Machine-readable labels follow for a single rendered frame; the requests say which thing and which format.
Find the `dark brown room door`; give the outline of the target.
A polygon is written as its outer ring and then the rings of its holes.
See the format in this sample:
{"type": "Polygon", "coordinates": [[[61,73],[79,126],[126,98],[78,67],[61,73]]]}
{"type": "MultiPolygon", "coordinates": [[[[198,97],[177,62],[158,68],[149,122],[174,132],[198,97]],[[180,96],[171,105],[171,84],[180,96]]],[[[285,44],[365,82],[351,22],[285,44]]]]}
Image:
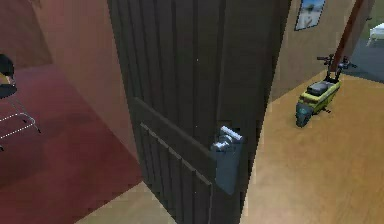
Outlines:
{"type": "Polygon", "coordinates": [[[143,181],[176,224],[239,224],[292,0],[107,0],[143,181]],[[244,137],[235,190],[210,147],[244,137]]]}

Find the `yellow toy scooter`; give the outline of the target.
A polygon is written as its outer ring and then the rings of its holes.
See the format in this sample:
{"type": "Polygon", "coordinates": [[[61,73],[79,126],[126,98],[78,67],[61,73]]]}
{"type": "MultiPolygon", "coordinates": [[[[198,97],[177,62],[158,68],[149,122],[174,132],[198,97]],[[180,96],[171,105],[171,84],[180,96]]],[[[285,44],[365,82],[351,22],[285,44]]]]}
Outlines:
{"type": "Polygon", "coordinates": [[[327,73],[323,80],[309,85],[298,98],[295,117],[296,126],[300,128],[303,128],[313,115],[326,111],[326,107],[331,103],[341,87],[341,81],[339,80],[341,72],[350,66],[356,68],[356,65],[351,63],[347,56],[344,56],[337,65],[335,77],[332,78],[331,65],[334,62],[334,55],[318,56],[317,60],[324,62],[327,66],[327,73]]]}

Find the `red-brown room door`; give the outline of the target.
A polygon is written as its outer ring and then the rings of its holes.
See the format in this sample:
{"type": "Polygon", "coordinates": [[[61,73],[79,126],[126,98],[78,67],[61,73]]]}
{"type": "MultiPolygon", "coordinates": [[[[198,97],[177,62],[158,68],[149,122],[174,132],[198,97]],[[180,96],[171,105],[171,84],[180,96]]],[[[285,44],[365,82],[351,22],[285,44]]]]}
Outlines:
{"type": "Polygon", "coordinates": [[[332,65],[331,65],[332,71],[335,71],[337,69],[337,65],[338,65],[340,59],[343,57],[343,52],[344,52],[345,46],[348,42],[349,36],[350,36],[352,29],[353,29],[353,25],[357,19],[360,8],[362,7],[364,1],[365,0],[356,0],[354,5],[353,5],[351,14],[348,18],[346,25],[345,25],[343,34],[342,34],[340,42],[339,42],[339,45],[338,45],[337,50],[336,50],[335,55],[334,55],[334,59],[333,59],[332,65]]]}

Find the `black chair with metal legs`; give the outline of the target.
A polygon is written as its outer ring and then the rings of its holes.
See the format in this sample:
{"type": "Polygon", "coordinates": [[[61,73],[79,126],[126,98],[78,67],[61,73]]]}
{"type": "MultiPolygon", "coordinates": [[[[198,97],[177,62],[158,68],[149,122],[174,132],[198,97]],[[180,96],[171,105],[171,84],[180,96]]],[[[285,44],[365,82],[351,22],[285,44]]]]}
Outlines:
{"type": "Polygon", "coordinates": [[[0,118],[0,123],[14,117],[20,118],[25,123],[25,125],[21,128],[17,128],[11,132],[0,135],[0,141],[31,127],[34,127],[38,133],[41,133],[41,129],[36,124],[36,120],[27,112],[24,105],[17,99],[17,91],[18,88],[17,81],[15,79],[14,63],[6,54],[0,53],[0,100],[5,99],[15,110],[13,114],[0,118]]]}

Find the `white bed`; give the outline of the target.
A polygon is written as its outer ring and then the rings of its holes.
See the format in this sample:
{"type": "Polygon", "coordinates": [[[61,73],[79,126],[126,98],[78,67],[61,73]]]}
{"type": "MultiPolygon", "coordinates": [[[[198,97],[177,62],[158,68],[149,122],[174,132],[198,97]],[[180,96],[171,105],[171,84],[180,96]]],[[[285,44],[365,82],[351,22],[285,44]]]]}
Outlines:
{"type": "Polygon", "coordinates": [[[369,29],[367,45],[370,46],[372,42],[376,42],[377,40],[384,40],[384,23],[369,29]]]}

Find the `framed wall picture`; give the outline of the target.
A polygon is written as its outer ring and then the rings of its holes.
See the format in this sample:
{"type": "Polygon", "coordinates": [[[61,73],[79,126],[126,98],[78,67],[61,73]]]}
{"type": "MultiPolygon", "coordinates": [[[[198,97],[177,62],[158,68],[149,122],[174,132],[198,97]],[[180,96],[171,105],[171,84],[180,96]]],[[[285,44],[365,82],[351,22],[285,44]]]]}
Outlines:
{"type": "Polygon", "coordinates": [[[318,25],[325,5],[325,0],[301,0],[295,31],[318,25]]]}

